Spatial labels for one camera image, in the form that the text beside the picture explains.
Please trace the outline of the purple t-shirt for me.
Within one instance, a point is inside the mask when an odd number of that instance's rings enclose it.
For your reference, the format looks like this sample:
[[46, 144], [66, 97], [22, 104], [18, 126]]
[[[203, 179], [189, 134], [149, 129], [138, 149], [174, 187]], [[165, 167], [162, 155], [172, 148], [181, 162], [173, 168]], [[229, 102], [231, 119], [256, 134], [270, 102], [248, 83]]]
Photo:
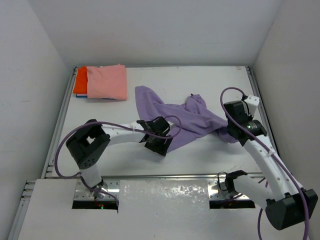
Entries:
[[135, 88], [135, 103], [141, 120], [150, 121], [157, 117], [168, 117], [168, 120], [174, 123], [171, 135], [178, 133], [181, 127], [181, 131], [173, 138], [168, 152], [212, 133], [226, 143], [238, 142], [228, 134], [227, 121], [209, 111], [206, 102], [199, 94], [191, 94], [181, 105], [170, 104], [164, 103], [152, 89], [142, 85]]

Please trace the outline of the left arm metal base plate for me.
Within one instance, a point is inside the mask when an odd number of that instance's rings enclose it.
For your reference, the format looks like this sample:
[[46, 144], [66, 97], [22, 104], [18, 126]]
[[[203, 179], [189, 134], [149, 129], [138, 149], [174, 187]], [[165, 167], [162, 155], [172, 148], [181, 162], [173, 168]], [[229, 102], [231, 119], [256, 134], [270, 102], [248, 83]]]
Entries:
[[119, 198], [120, 184], [115, 181], [104, 182], [98, 186], [99, 192], [90, 191], [80, 180], [77, 182], [73, 200], [74, 201], [114, 201]]

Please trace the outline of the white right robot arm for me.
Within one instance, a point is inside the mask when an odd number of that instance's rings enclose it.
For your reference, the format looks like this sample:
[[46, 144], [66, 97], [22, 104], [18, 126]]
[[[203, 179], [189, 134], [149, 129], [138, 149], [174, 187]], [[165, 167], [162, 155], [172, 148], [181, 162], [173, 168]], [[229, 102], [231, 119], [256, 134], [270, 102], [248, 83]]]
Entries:
[[243, 170], [227, 173], [225, 187], [229, 193], [248, 196], [265, 211], [267, 219], [277, 230], [308, 223], [318, 196], [313, 189], [306, 190], [291, 175], [274, 151], [264, 126], [253, 119], [258, 104], [257, 99], [252, 103], [232, 101], [223, 104], [222, 108], [227, 117], [227, 132], [252, 156], [270, 189], [254, 182]]

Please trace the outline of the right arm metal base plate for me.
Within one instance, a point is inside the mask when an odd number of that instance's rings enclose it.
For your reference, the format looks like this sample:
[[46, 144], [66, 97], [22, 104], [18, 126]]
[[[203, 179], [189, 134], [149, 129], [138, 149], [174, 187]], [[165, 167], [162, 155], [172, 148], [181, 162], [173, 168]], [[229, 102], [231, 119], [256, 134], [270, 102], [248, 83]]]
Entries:
[[237, 200], [244, 201], [250, 200], [249, 197], [242, 193], [229, 193], [226, 189], [224, 181], [218, 183], [217, 179], [209, 180], [207, 182], [207, 192], [210, 200], [213, 201], [224, 201], [224, 200]]

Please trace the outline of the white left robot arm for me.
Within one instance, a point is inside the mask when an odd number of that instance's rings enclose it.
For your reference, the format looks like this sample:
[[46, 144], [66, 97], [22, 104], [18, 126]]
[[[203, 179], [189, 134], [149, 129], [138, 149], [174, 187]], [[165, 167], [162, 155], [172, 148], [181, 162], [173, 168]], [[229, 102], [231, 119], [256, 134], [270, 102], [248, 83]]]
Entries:
[[165, 156], [173, 137], [169, 134], [172, 122], [164, 117], [153, 120], [137, 120], [128, 124], [99, 123], [89, 120], [66, 141], [65, 145], [75, 160], [80, 175], [91, 189], [102, 182], [97, 162], [108, 146], [124, 143], [144, 143], [144, 147]]

